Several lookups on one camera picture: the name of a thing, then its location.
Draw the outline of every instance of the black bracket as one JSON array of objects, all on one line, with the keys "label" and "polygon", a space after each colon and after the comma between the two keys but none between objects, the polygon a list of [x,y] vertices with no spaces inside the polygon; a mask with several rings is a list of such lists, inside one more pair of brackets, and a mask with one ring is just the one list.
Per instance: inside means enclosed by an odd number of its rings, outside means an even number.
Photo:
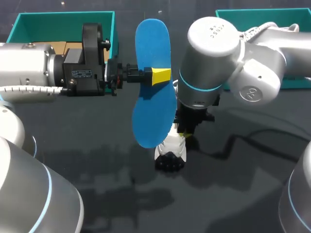
[{"label": "black bracket", "polygon": [[104,51],[110,49],[103,40],[100,23],[85,23],[82,28],[82,51],[68,49],[63,62],[64,87],[70,96],[102,96],[105,91]]}]

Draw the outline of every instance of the logo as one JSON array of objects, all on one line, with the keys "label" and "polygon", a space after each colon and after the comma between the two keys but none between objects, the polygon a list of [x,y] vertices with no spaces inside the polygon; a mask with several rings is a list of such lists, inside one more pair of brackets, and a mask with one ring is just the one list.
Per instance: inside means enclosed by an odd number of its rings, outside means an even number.
[{"label": "logo", "polygon": [[246,86],[240,91],[240,96],[248,102],[258,102],[262,99],[262,92],[254,86]]}]

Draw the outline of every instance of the sticker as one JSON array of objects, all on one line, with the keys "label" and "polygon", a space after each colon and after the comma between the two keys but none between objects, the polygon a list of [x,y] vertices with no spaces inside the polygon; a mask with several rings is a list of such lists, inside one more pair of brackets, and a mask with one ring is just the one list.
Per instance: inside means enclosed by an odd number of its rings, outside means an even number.
[{"label": "sticker", "polygon": [[92,71],[90,69],[87,70],[73,70],[72,71],[73,78],[92,78]]}]

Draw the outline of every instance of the screw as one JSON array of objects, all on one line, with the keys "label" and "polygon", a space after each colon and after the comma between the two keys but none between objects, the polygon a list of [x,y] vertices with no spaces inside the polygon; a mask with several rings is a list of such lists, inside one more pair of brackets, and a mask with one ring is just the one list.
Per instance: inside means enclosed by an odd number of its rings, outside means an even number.
[{"label": "screw", "polygon": [[28,45],[27,45],[27,47],[29,47],[29,48],[32,48],[32,47],[34,47],[34,46],[35,46],[34,43],[28,43]]}]

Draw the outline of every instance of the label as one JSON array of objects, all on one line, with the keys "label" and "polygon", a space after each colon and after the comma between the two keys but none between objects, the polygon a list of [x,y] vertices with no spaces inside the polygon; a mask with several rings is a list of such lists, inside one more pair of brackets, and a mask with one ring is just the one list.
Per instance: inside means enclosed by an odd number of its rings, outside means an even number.
[{"label": "label", "polygon": [[209,32],[210,32],[210,38],[215,38],[223,29],[224,29],[224,25],[214,25],[212,27],[209,28]]},{"label": "label", "polygon": [[248,102],[258,102],[262,99],[262,92],[254,86],[246,86],[240,91],[240,96]]},{"label": "label", "polygon": [[92,78],[92,71],[90,69],[87,70],[73,70],[72,71],[73,78]]}]

